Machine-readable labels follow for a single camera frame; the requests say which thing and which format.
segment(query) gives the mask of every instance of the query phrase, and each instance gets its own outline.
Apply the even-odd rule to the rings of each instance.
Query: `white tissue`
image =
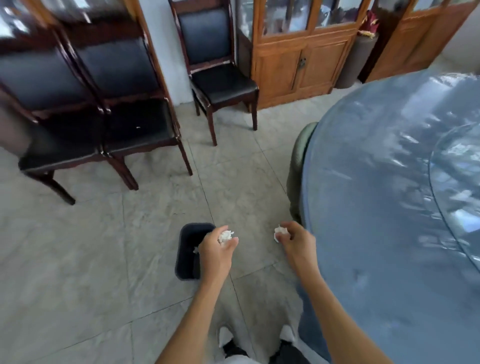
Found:
[[[275,228],[274,231],[275,231],[275,232],[273,233],[273,238],[275,239],[275,241],[276,241],[277,243],[279,243],[279,241],[278,241],[278,240],[276,239],[276,237],[275,237],[275,234],[276,234],[276,233],[280,232],[280,233],[282,233],[282,234],[288,234],[287,228],[282,228],[280,225],[278,226],[278,228]]]
[[[229,241],[232,238],[234,231],[226,230],[223,233],[220,234],[218,237],[218,242],[220,244],[225,244],[227,241]]]

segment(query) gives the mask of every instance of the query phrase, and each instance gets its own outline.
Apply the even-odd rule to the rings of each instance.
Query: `black leather chair back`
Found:
[[[77,54],[104,98],[159,89],[142,38],[122,39],[77,49]]]
[[[29,111],[90,102],[56,48],[0,55],[0,83]]]
[[[225,7],[178,14],[191,66],[231,55],[230,16]]]

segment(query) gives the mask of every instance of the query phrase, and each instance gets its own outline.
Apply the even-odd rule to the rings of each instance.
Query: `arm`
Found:
[[[335,364],[393,364],[344,311],[320,274],[315,237],[298,223],[284,222],[289,234],[278,233],[288,261],[315,310]]]
[[[238,238],[223,246],[218,243],[219,235],[227,229],[228,226],[222,226],[213,230],[200,244],[199,289],[156,364],[200,364],[203,361],[215,303],[230,272],[232,254],[238,244]]]

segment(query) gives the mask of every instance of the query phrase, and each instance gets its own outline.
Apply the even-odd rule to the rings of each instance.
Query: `black leather chair seat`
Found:
[[[212,105],[257,89],[255,81],[245,77],[231,63],[193,73],[192,81],[208,97]]]
[[[55,170],[99,154],[103,117],[97,109],[56,114],[32,125],[33,140],[20,158],[21,171]]]
[[[148,146],[175,137],[171,115],[164,99],[122,103],[111,108],[105,150],[122,150]]]

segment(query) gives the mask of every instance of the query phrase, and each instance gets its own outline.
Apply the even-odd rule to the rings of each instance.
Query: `finger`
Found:
[[[228,230],[228,225],[220,226],[219,228],[215,228],[209,234],[212,235],[215,239],[218,240],[218,237],[221,233]]]
[[[235,237],[227,241],[223,247],[225,250],[231,251],[233,253],[233,251],[235,250],[238,244],[239,244],[239,239]]]
[[[303,230],[303,226],[301,226],[298,222],[296,221],[283,221],[280,223],[280,226],[282,228],[287,228],[288,232],[291,235],[295,235],[296,233],[300,232]]]
[[[283,245],[285,245],[286,243],[288,243],[291,239],[291,235],[290,234],[282,234],[281,232],[277,232],[275,234],[275,237],[276,239],[281,242]]]

